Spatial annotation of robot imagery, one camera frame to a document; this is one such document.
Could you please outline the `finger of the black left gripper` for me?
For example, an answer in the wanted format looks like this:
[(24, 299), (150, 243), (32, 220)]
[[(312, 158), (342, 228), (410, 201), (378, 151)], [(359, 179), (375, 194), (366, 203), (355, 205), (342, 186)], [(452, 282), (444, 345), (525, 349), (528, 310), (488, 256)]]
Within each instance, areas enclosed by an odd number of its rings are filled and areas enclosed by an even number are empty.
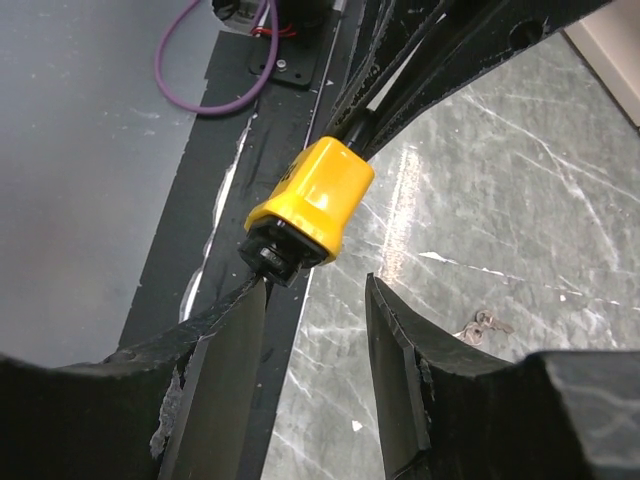
[(417, 116), (606, 1), (455, 1), (428, 27), (375, 109), (370, 159)]
[(371, 100), (450, 7), (448, 1), (365, 1), (350, 71), (329, 119), (343, 138)]

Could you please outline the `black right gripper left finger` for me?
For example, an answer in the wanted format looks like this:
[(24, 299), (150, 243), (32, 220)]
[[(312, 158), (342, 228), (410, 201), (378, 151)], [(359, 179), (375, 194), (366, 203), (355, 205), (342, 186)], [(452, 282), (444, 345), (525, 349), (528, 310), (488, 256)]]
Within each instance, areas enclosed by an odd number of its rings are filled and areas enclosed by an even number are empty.
[(1, 360), (5, 479), (234, 479), (265, 323), (266, 287), (105, 360), (44, 368)]

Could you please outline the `yellow padlock black key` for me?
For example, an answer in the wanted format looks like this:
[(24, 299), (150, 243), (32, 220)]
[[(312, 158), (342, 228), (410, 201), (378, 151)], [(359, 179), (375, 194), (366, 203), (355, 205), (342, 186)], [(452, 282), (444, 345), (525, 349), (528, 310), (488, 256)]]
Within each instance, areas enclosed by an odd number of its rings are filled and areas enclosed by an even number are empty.
[(293, 238), (255, 234), (242, 242), (238, 253), (255, 274), (279, 286), (290, 287), (302, 268), (305, 249)]

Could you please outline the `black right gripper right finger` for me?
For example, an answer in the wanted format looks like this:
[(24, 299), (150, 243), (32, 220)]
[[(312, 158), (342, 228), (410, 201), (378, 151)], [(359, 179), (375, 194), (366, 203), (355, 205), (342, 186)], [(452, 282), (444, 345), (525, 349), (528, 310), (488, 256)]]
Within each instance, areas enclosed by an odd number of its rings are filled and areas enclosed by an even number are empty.
[(541, 351), (509, 363), (365, 288), (389, 479), (635, 479), (639, 355)]

